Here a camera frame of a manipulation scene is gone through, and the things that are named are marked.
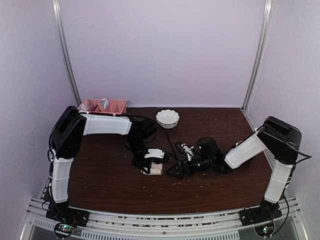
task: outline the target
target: pink box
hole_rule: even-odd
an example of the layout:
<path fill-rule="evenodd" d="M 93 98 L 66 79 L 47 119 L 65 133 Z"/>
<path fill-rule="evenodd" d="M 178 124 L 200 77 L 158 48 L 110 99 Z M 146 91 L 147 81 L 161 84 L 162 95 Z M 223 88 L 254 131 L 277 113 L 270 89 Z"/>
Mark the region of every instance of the pink box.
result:
<path fill-rule="evenodd" d="M 89 106 L 87 112 L 105 114 L 125 114 L 127 112 L 127 101 L 124 99 L 108 99 L 109 104 L 106 109 L 98 104 L 100 101 L 101 99 L 85 99 L 78 107 L 78 110 L 81 110 L 81 105 L 84 104 L 87 107 Z"/>

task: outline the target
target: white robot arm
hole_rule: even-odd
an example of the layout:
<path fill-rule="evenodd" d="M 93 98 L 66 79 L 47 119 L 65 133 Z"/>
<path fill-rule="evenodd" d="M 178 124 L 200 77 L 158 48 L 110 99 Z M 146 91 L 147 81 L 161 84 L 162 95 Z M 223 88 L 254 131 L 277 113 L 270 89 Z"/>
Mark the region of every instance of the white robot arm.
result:
<path fill-rule="evenodd" d="M 127 138 L 126 147 L 133 153 L 132 165 L 144 174 L 150 174 L 153 166 L 166 163 L 169 156 L 157 148 L 147 148 L 144 140 L 157 131 L 155 121 L 145 118 L 112 114 L 93 114 L 78 111 L 69 106 L 53 127 L 49 137 L 48 158 L 51 162 L 49 170 L 50 208 L 47 218 L 61 221 L 62 218 L 76 217 L 88 219 L 85 211 L 71 212 L 68 206 L 68 183 L 71 165 L 78 154 L 82 136 L 91 134 L 119 134 Z M 86 220 L 77 225 L 85 226 Z"/>
<path fill-rule="evenodd" d="M 270 150 L 275 157 L 275 167 L 260 207 L 245 209 L 239 213 L 244 226 L 260 223 L 270 220 L 273 215 L 281 216 L 278 201 L 291 181 L 298 154 L 311 158 L 299 152 L 301 139 L 302 134 L 297 128 L 270 116 L 261 127 L 225 154 L 222 154 L 212 137 L 200 138 L 196 142 L 200 156 L 192 156 L 190 160 L 191 156 L 188 155 L 188 159 L 177 162 L 167 173 L 178 178 L 207 169 L 213 169 L 219 174 L 228 174 L 257 154 Z M 180 152 L 186 153 L 181 144 L 176 146 Z"/>

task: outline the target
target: white wall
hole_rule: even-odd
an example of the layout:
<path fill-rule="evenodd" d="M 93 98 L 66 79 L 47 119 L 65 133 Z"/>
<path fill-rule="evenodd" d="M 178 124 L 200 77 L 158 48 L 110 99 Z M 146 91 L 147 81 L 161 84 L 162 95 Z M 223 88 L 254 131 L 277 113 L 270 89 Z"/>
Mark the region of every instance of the white wall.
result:
<path fill-rule="evenodd" d="M 51 1 L 1 1 L 0 53 L 0 239 L 14 240 L 47 181 L 49 132 L 75 104 Z"/>
<path fill-rule="evenodd" d="M 296 196 L 313 240 L 320 235 L 320 1 L 276 0 L 262 71 L 249 108 L 255 126 L 275 116 L 302 132 L 300 163 L 288 194 Z"/>
<path fill-rule="evenodd" d="M 264 0 L 61 0 L 81 98 L 240 107 Z"/>

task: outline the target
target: brown tabletop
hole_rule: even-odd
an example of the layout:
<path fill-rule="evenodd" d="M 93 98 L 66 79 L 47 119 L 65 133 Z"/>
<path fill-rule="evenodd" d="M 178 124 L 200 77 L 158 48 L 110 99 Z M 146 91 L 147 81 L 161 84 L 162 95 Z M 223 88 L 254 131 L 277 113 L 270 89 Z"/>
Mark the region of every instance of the brown tabletop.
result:
<path fill-rule="evenodd" d="M 155 118 L 161 108 L 129 108 L 130 114 Z M 180 120 L 168 133 L 173 143 L 195 145 L 210 136 L 222 152 L 248 136 L 252 130 L 237 108 L 174 108 Z M 185 179 L 168 175 L 142 175 L 131 165 L 132 153 L 121 143 L 123 136 L 84 136 L 80 153 L 71 168 L 71 207 L 126 214 L 204 213 L 259 205 L 268 186 L 271 169 L 260 153 L 227 175 L 212 170 Z M 158 128 L 148 147 L 171 152 L 164 132 Z M 174 159 L 163 166 L 165 171 Z"/>

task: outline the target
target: black object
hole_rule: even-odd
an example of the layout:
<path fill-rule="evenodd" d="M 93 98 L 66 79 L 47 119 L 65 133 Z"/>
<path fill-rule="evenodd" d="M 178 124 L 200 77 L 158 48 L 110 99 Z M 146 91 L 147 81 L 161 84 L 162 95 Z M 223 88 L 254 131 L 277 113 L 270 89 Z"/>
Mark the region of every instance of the black object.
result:
<path fill-rule="evenodd" d="M 257 136 L 267 146 L 274 158 L 283 164 L 296 164 L 302 134 L 296 127 L 269 116 Z"/>
<path fill-rule="evenodd" d="M 260 237 L 269 237 L 275 231 L 275 223 L 272 221 L 267 224 L 254 227 L 255 233 Z"/>
<path fill-rule="evenodd" d="M 71 159 L 78 154 L 86 121 L 75 106 L 65 109 L 51 133 L 50 145 L 57 159 Z"/>
<path fill-rule="evenodd" d="M 204 172 L 208 169 L 213 169 L 219 174 L 227 174 L 232 171 L 223 160 L 224 155 L 212 137 L 202 137 L 196 141 L 196 144 L 200 150 L 200 156 L 192 158 L 191 161 L 187 159 L 178 161 L 166 171 L 168 175 L 182 179 L 193 175 L 195 172 Z M 179 152 L 181 152 L 181 149 L 183 150 L 181 142 L 177 142 L 175 146 Z"/>
<path fill-rule="evenodd" d="M 70 208 L 68 201 L 54 203 L 53 199 L 51 199 L 45 217 L 69 225 L 86 227 L 89 219 L 89 212 Z"/>
<path fill-rule="evenodd" d="M 126 146 L 133 153 L 131 164 L 138 167 L 146 174 L 150 174 L 152 162 L 156 164 L 167 163 L 169 161 L 169 156 L 165 153 L 163 158 L 145 158 L 145 155 L 148 153 L 148 148 L 145 146 L 144 140 L 157 133 L 156 122 L 148 118 L 140 121 L 137 118 L 132 117 L 130 120 L 132 124 L 126 137 Z"/>
<path fill-rule="evenodd" d="M 60 239 L 67 239 L 74 233 L 75 227 L 64 222 L 57 223 L 54 228 L 54 234 Z"/>
<path fill-rule="evenodd" d="M 282 216 L 279 203 L 262 200 L 260 206 L 245 208 L 239 212 L 242 226 L 259 224 Z"/>

